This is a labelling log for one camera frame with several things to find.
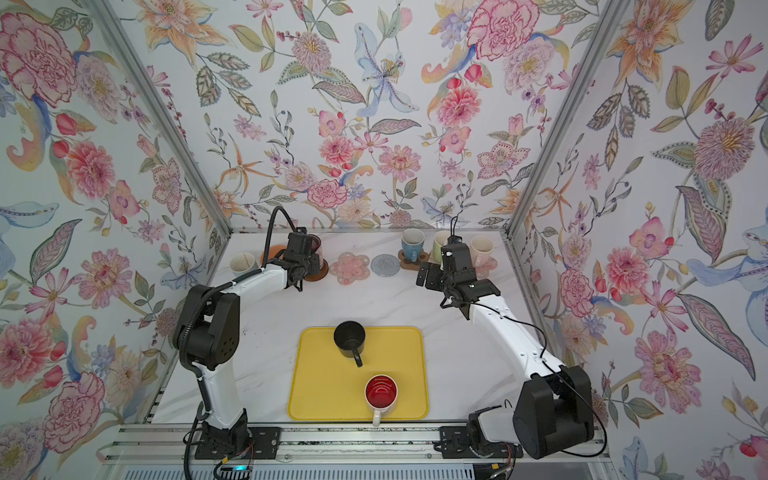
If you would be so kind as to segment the black mug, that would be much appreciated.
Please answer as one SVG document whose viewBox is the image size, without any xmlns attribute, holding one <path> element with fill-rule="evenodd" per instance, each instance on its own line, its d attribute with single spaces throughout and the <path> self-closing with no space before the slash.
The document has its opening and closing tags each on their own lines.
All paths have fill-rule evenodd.
<svg viewBox="0 0 768 480">
<path fill-rule="evenodd" d="M 363 367 L 362 353 L 365 347 L 366 331 L 356 321 L 344 321 L 333 332 L 333 341 L 339 352 L 353 359 L 358 368 Z"/>
</svg>

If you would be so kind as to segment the pink flower coaster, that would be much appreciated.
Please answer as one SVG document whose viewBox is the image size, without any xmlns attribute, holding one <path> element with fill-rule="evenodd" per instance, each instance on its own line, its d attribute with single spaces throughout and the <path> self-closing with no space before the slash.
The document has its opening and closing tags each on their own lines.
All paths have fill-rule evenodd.
<svg viewBox="0 0 768 480">
<path fill-rule="evenodd" d="M 369 264 L 370 259 L 366 255 L 344 252 L 330 265 L 329 272 L 336 277 L 339 284 L 349 286 L 370 276 Z"/>
<path fill-rule="evenodd" d="M 479 280 L 487 279 L 490 273 L 497 267 L 497 260 L 494 257 L 489 257 L 485 263 L 475 268 L 476 276 Z"/>
</svg>

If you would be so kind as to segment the brown paw coaster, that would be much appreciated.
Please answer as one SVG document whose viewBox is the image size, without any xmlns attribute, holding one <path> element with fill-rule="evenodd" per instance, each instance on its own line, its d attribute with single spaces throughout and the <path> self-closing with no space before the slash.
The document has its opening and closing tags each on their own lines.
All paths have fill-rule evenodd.
<svg viewBox="0 0 768 480">
<path fill-rule="evenodd" d="M 422 251 L 415 262 L 410 261 L 403 250 L 398 252 L 400 267 L 405 270 L 418 271 L 420 267 L 430 261 L 430 254 Z"/>
</svg>

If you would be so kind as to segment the dusty pink mug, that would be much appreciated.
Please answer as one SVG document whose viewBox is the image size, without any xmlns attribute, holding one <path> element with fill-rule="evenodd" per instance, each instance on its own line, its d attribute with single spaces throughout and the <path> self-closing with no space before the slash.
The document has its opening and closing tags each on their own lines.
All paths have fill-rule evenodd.
<svg viewBox="0 0 768 480">
<path fill-rule="evenodd" d="M 311 235 L 312 240 L 312 274 L 313 275 L 319 275 L 323 269 L 324 265 L 324 258 L 322 253 L 322 242 L 321 239 L 316 235 Z"/>
</svg>

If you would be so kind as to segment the red interior white mug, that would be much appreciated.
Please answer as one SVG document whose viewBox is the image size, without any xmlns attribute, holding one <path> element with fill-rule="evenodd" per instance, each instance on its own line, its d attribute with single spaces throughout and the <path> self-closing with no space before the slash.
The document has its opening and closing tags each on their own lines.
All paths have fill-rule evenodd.
<svg viewBox="0 0 768 480">
<path fill-rule="evenodd" d="M 379 427 L 397 402 L 397 383 L 388 375 L 375 375 L 365 385 L 364 398 L 372 412 L 372 425 Z"/>
</svg>

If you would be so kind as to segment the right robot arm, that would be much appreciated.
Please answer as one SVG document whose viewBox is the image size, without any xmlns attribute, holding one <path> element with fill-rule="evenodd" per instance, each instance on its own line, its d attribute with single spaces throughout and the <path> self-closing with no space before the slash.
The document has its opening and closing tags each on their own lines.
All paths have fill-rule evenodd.
<svg viewBox="0 0 768 480">
<path fill-rule="evenodd" d="M 441 247 L 441 262 L 423 264 L 416 284 L 443 294 L 440 307 L 455 308 L 481 331 L 521 382 L 511 408 L 490 406 L 471 413 L 466 424 L 470 446 L 480 453 L 493 444 L 518 445 L 534 459 L 591 441 L 598 424 L 585 371 L 568 367 L 532 334 L 541 329 L 516 319 L 501 291 L 477 277 L 470 247 L 457 235 Z"/>
</svg>

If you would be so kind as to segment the cream mug blue handle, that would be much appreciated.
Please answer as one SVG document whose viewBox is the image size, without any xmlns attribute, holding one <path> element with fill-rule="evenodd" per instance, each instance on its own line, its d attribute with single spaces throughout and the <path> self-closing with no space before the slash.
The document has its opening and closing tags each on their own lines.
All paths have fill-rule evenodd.
<svg viewBox="0 0 768 480">
<path fill-rule="evenodd" d="M 254 254 L 242 252 L 235 254 L 229 262 L 229 268 L 235 278 L 255 272 L 259 263 Z"/>
</svg>

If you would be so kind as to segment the white mug green handle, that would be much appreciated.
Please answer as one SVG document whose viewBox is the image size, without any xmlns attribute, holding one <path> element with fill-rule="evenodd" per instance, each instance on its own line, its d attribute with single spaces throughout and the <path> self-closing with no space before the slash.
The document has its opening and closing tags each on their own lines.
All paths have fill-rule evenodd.
<svg viewBox="0 0 768 480">
<path fill-rule="evenodd" d="M 448 230 L 438 231 L 433 238 L 432 261 L 438 265 L 442 264 L 442 247 L 447 244 L 450 237 Z"/>
</svg>

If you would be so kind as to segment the grey round coaster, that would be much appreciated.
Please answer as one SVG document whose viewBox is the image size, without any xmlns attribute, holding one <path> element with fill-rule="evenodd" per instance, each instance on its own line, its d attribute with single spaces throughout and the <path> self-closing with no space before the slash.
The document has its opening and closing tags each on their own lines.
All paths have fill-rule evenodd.
<svg viewBox="0 0 768 480">
<path fill-rule="evenodd" d="M 371 260 L 370 269 L 375 275 L 388 278 L 396 275 L 401 267 L 400 261 L 396 256 L 379 254 Z"/>
</svg>

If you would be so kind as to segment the cream mug pink handle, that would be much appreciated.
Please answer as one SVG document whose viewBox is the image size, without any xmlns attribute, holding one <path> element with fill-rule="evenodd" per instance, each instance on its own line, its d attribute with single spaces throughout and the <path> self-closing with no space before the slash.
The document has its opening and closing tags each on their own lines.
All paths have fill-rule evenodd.
<svg viewBox="0 0 768 480">
<path fill-rule="evenodd" d="M 491 259 L 495 245 L 490 237 L 478 235 L 471 239 L 469 248 L 473 267 L 480 268 Z"/>
</svg>

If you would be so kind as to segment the orange mug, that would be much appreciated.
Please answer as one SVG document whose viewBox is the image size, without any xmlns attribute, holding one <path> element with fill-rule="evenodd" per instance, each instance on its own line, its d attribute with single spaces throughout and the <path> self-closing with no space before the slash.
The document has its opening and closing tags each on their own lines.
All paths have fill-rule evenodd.
<svg viewBox="0 0 768 480">
<path fill-rule="evenodd" d="M 286 248 L 287 245 L 284 243 L 271 245 L 269 249 L 262 252 L 262 264 L 265 264 L 268 260 L 275 258 L 282 250 L 285 250 Z"/>
</svg>

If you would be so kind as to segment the dark brown round coaster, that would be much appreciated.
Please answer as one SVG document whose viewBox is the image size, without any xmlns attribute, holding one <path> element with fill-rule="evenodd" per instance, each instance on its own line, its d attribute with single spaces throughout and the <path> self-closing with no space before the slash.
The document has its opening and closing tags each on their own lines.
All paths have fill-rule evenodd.
<svg viewBox="0 0 768 480">
<path fill-rule="evenodd" d="M 307 282 L 318 282 L 324 279 L 328 275 L 328 272 L 329 272 L 329 264 L 326 260 L 323 260 L 320 271 L 314 275 L 308 275 L 305 278 L 305 280 Z"/>
</svg>

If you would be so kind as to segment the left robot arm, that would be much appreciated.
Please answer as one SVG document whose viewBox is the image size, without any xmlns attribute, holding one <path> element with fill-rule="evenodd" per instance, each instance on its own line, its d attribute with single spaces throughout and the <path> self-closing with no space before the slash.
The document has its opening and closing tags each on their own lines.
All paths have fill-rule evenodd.
<svg viewBox="0 0 768 480">
<path fill-rule="evenodd" d="M 226 456 L 253 442 L 247 410 L 239 398 L 232 358 L 239 346 L 242 310 L 321 270 L 319 237 L 304 229 L 288 235 L 287 247 L 262 266 L 219 286 L 189 290 L 172 336 L 181 366 L 196 378 L 202 398 L 198 414 L 202 446 Z"/>
</svg>

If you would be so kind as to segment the white mug blue handle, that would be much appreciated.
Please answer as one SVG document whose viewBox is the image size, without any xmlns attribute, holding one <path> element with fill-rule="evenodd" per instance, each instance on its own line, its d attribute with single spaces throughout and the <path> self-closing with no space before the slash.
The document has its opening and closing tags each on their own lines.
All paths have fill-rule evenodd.
<svg viewBox="0 0 768 480">
<path fill-rule="evenodd" d="M 411 263 L 418 262 L 423 253 L 424 242 L 425 234 L 422 230 L 416 228 L 404 230 L 401 237 L 404 258 Z"/>
</svg>

